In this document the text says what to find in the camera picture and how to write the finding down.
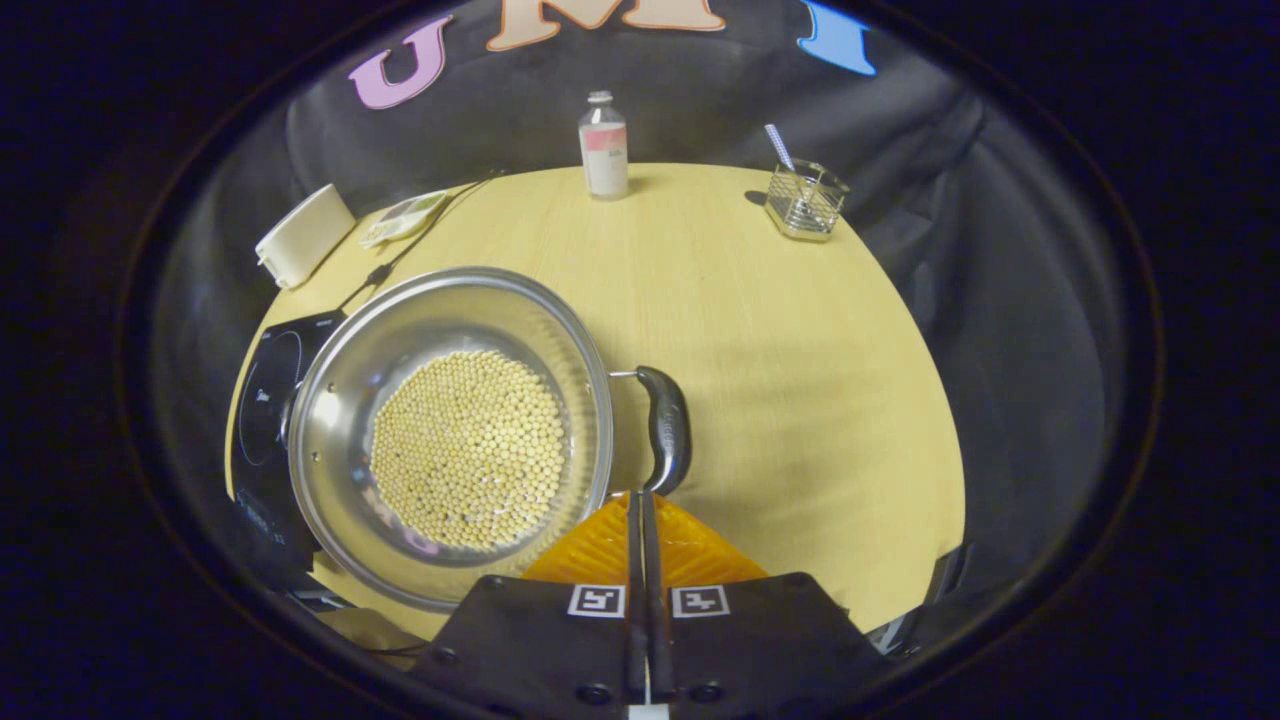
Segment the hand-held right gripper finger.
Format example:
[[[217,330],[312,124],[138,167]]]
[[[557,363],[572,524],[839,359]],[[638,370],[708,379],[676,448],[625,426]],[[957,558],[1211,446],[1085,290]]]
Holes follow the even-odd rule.
[[[410,670],[475,717],[623,719],[646,696],[643,503],[623,520],[617,583],[483,577]]]
[[[812,575],[662,584],[659,514],[645,496],[649,708],[667,719],[826,719],[860,705],[891,662]]]

